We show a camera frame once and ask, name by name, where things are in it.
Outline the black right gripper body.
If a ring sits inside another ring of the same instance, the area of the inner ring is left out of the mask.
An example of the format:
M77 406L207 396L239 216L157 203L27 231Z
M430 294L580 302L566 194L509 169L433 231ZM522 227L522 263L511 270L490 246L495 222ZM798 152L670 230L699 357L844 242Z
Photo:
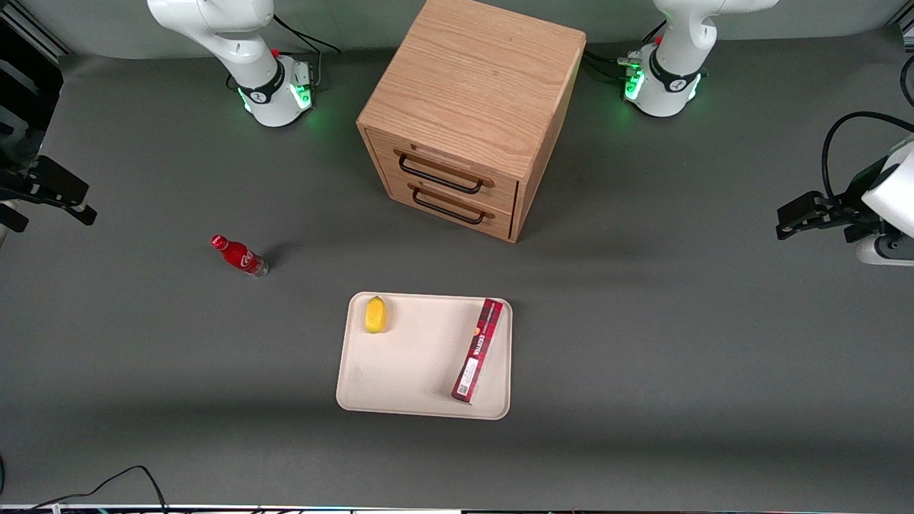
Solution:
M2 153L1 166L1 223L6 230L24 232L29 224L29 218L19 213L17 205L21 201L35 205L43 204L43 199L37 195L39 186L31 177L31 173L39 165L40 157L16 161Z

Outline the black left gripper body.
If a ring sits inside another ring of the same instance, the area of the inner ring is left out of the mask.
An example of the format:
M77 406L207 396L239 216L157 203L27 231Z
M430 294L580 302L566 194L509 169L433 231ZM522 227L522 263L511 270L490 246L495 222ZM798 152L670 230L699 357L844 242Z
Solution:
M836 195L827 159L822 160L823 188L829 208L825 221L820 225L821 230L845 226L843 237L846 243L858 243L866 236L884 236L887 233L885 221L863 202L864 193L875 184L885 163L887 159L881 158L865 167L850 180L845 192Z

